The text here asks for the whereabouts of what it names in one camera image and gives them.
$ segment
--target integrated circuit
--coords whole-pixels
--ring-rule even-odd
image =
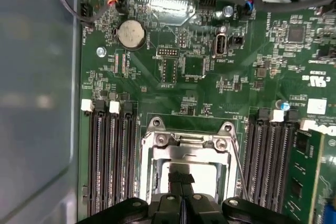
[[[302,197],[302,185],[294,178],[292,178],[291,180],[290,189],[294,196],[296,196],[297,198]]]
[[[296,148],[298,149],[298,151],[306,155],[308,152],[308,147],[309,147],[309,136],[298,132],[296,137]]]
[[[257,68],[257,77],[259,78],[265,78],[267,75],[266,68]]]
[[[303,43],[305,38],[305,31],[303,26],[290,26],[288,28],[288,38],[289,43]]]

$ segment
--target black ram slot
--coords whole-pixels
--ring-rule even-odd
[[[279,178],[276,179],[277,186],[274,188],[274,199],[272,203],[272,210],[275,212],[282,211],[282,204],[285,196],[285,182],[288,176],[289,155],[293,147],[295,131],[297,130],[294,124],[287,124],[283,129],[283,148],[281,151],[281,166],[277,172]]]
[[[101,201],[100,188],[100,163],[101,163],[101,138],[103,118],[97,114],[91,115],[90,143],[89,143],[89,206],[88,215],[99,212]]]
[[[112,178],[112,125],[111,115],[105,118],[105,139],[104,139],[104,173],[103,173],[103,208],[111,206],[111,178]]]
[[[273,191],[275,184],[275,176],[277,167],[281,166],[281,160],[278,158],[279,148],[282,145],[283,140],[281,136],[281,130],[283,129],[281,125],[277,124],[274,127],[274,142],[273,142],[273,150],[272,150],[272,159],[270,161],[270,172],[268,179],[268,188],[267,188],[267,196],[266,196],[266,205],[265,207],[271,209],[272,200],[273,200]]]
[[[121,201],[122,193],[122,155],[123,155],[123,119],[115,119],[117,131],[115,132],[115,145],[113,157],[113,192],[114,192],[114,204]]]
[[[260,204],[260,193],[261,193],[261,186],[262,186],[262,173],[264,171],[264,159],[265,159],[265,150],[266,150],[266,144],[267,144],[267,133],[268,133],[268,124],[266,122],[263,123],[261,126],[261,136],[260,136],[260,152],[258,153],[259,156],[259,162],[256,169],[256,176],[254,176],[255,180],[255,192],[253,197],[253,202],[256,204]]]
[[[263,123],[259,124],[259,122],[254,125],[254,136],[253,136],[253,150],[251,155],[250,162],[250,175],[248,176],[248,195],[249,198],[254,202],[254,194],[256,190],[256,176],[258,175],[258,165],[259,165],[259,157],[261,151],[261,139],[263,135]]]
[[[245,155],[244,155],[244,178],[247,183],[247,188],[250,187],[249,182],[249,173],[250,173],[250,165],[251,165],[251,156],[253,153],[253,143],[254,143],[254,124],[249,123],[247,129],[247,138],[245,143]]]
[[[125,120],[125,140],[127,143],[125,197],[133,197],[134,160],[135,160],[135,118],[127,115]]]
[[[274,142],[276,140],[275,136],[275,126],[271,125],[268,128],[267,133],[267,141],[265,142],[265,152],[262,154],[264,156],[264,164],[263,164],[263,180],[261,183],[261,189],[260,189],[260,206],[266,207],[266,195],[268,193],[268,186],[269,186],[269,180],[270,180],[270,172],[271,172],[271,162],[272,157],[274,155],[273,148],[274,148]]]
[[[89,135],[89,177],[88,177],[88,192],[89,192],[89,201],[88,201],[88,216],[94,215],[94,199],[96,197],[96,191],[93,189],[95,184],[94,178],[96,177],[96,172],[94,169],[93,162],[93,151],[95,146],[96,139],[96,130],[97,130],[97,117],[94,114],[90,114],[90,135]]]

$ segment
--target capacitor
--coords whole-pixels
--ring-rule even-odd
[[[288,111],[290,109],[289,103],[286,100],[281,100],[281,99],[276,101],[275,107],[278,110],[283,110],[283,111]]]

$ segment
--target dimm slot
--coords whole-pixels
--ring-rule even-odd
[[[244,162],[243,162],[243,168],[244,168],[244,178],[247,183],[247,188],[250,187],[249,182],[249,173],[250,173],[250,164],[251,164],[251,156],[252,156],[252,150],[253,150],[253,143],[254,143],[254,124],[249,123],[247,128],[247,138],[245,141],[245,155],[244,155]]]
[[[289,165],[289,153],[291,153],[292,147],[293,147],[293,141],[294,141],[294,136],[295,136],[295,131],[296,127],[292,124],[288,125],[288,140],[287,140],[287,147],[285,150],[285,155],[284,155],[284,168],[283,168],[283,175],[282,179],[280,179],[281,184],[279,187],[279,195],[278,195],[278,208],[277,212],[282,212],[282,204],[284,203],[284,196],[285,196],[285,181],[287,181],[288,177],[288,165]]]
[[[252,158],[251,158],[251,165],[250,165],[250,176],[248,178],[248,195],[249,198],[254,202],[254,194],[256,190],[256,180],[255,177],[257,176],[258,171],[258,164],[259,164],[259,157],[260,157],[260,150],[261,150],[261,136],[263,134],[263,127],[257,123],[254,125],[254,142],[253,142],[253,150],[252,150]]]
[[[268,131],[268,125],[266,122],[263,123],[261,126],[262,131],[261,131],[261,136],[260,136],[260,148],[259,148],[259,164],[257,165],[257,170],[256,170],[256,176],[254,176],[255,180],[255,193],[254,193],[254,203],[259,204],[260,200],[260,192],[261,192],[261,183],[262,183],[262,173],[264,171],[264,153],[266,149],[266,143],[267,143],[267,131]]]
[[[112,173],[112,125],[111,115],[107,114],[105,118],[105,139],[104,139],[104,173],[103,173],[103,208],[109,207],[111,200],[111,173]]]
[[[281,165],[281,160],[278,158],[279,147],[283,142],[282,136],[281,136],[281,130],[282,130],[281,125],[277,124],[276,126],[274,126],[274,141],[273,141],[272,159],[270,162],[268,193],[266,196],[266,205],[265,205],[265,207],[268,209],[271,209],[271,205],[272,205],[276,169],[277,167]]]
[[[117,204],[121,201],[122,194],[122,154],[123,154],[123,119],[118,118],[116,121],[118,123],[118,131],[115,133],[116,141],[115,141],[115,153],[116,155],[113,157],[113,190],[114,190],[114,203]]]
[[[134,182],[134,160],[135,160],[135,119],[127,115],[125,121],[125,132],[127,133],[127,159],[126,159],[126,177],[125,177],[125,197],[133,197]]]
[[[264,164],[262,167],[263,171],[263,181],[261,184],[260,189],[260,206],[266,207],[266,195],[268,193],[268,185],[269,185],[269,179],[270,179],[270,172],[271,172],[271,162],[273,157],[273,147],[274,147],[274,141],[275,141],[275,127],[271,125],[268,128],[267,132],[267,141],[265,142],[265,152],[263,154],[264,156]]]

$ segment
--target logo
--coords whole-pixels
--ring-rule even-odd
[[[318,131],[318,132],[321,132],[323,134],[326,134],[326,135],[329,135],[329,136],[336,136],[336,126],[332,125],[332,126],[325,126],[325,125],[317,125],[316,123],[315,124],[312,124],[309,126],[309,129],[311,130],[314,130],[314,131]]]
[[[330,77],[324,76],[302,76],[303,81],[309,81],[308,84],[311,87],[325,88],[327,82],[330,82]]]
[[[329,144],[331,147],[335,147],[335,146],[336,146],[336,140],[331,139],[331,140],[328,141],[328,144]]]

